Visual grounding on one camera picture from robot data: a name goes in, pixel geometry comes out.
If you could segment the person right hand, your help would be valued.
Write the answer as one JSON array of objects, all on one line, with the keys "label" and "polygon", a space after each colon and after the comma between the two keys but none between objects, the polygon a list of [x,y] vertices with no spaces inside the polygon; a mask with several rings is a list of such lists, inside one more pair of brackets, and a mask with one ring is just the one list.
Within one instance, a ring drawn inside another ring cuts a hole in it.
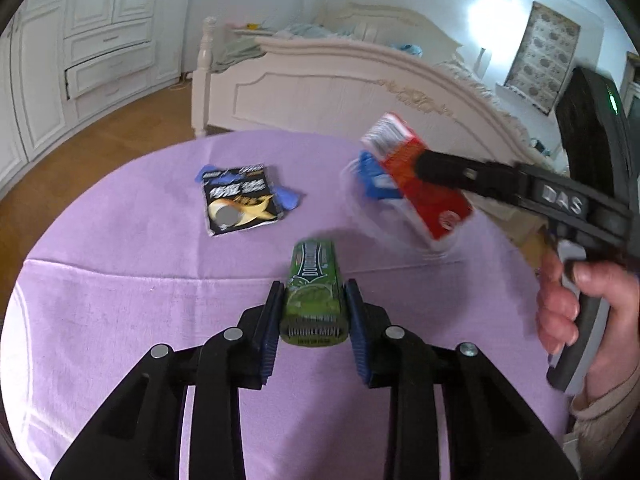
[{"label": "person right hand", "polygon": [[[579,304],[561,283],[563,270],[555,252],[542,257],[536,324],[538,339],[550,354],[571,346],[579,336]],[[623,385],[639,365],[639,282],[612,262],[575,263],[573,280],[584,294],[610,304],[608,324],[580,394],[580,402],[590,404]]]}]

